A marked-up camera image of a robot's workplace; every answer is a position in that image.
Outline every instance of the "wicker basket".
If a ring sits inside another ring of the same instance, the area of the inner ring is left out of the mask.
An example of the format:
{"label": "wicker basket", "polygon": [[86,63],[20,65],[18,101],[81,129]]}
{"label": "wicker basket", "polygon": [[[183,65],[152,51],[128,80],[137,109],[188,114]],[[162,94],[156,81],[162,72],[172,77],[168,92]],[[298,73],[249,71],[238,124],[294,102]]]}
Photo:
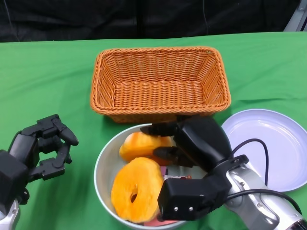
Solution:
{"label": "wicker basket", "polygon": [[91,107],[116,122],[211,115],[230,102],[222,58],[214,48],[110,49],[97,56]]}

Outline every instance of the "black fabric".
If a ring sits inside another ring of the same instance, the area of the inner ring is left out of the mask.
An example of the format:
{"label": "black fabric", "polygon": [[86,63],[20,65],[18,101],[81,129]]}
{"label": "black fabric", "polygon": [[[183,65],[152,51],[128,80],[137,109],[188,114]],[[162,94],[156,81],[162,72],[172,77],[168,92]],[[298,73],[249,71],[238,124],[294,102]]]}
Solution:
{"label": "black fabric", "polygon": [[299,0],[0,0],[0,41],[283,31]]}

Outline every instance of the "orange donut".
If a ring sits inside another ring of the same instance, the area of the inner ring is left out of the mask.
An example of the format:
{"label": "orange donut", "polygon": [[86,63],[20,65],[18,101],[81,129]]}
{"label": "orange donut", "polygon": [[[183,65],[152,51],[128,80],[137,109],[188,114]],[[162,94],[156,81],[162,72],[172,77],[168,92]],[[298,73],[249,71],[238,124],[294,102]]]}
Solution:
{"label": "orange donut", "polygon": [[149,158],[136,158],[121,168],[111,191],[118,216],[133,223],[154,219],[163,181],[160,166]]}
{"label": "orange donut", "polygon": [[157,147],[168,146],[173,146],[170,137],[153,137],[142,132],[136,132],[126,138],[119,149],[119,155],[127,162],[137,157],[147,157],[157,162],[160,166],[167,166],[170,162],[154,156],[153,151]]}

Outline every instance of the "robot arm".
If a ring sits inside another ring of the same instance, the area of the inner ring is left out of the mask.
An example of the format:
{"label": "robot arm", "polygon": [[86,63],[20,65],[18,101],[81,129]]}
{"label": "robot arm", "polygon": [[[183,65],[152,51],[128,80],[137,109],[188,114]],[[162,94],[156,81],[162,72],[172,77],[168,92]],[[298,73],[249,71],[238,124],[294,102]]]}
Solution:
{"label": "robot arm", "polygon": [[[7,152],[0,150],[0,230],[14,229],[19,204],[26,204],[30,197],[25,188],[29,182],[65,173],[64,164],[72,162],[71,145],[78,145],[76,136],[58,115],[52,115],[18,132]],[[40,152],[53,151],[56,158],[39,162]]]}
{"label": "robot arm", "polygon": [[141,131],[174,136],[176,147],[157,148],[154,155],[180,166],[199,166],[207,172],[203,179],[165,180],[158,197],[162,219],[195,220],[225,204],[251,230],[307,229],[299,208],[295,210],[283,198],[286,195],[269,190],[246,167],[245,155],[233,157],[226,134],[213,118],[180,117],[177,122],[153,124]]}

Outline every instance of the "green table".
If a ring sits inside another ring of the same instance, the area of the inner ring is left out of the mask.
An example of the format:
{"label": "green table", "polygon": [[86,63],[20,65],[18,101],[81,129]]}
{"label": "green table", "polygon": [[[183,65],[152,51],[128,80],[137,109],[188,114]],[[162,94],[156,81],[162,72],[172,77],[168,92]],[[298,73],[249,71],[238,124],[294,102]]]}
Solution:
{"label": "green table", "polygon": [[[263,108],[290,116],[307,129],[307,33],[0,44],[0,148],[7,150],[18,130],[55,113],[80,142],[71,148],[73,163],[64,176],[28,185],[31,198],[21,207],[17,230],[125,229],[100,204],[93,174],[103,146],[132,124],[115,124],[91,110],[95,57],[113,47],[199,45],[217,48],[225,64],[232,105],[215,115],[220,124],[238,111]],[[288,195],[307,217],[307,186]],[[182,229],[246,228],[221,207]]]}

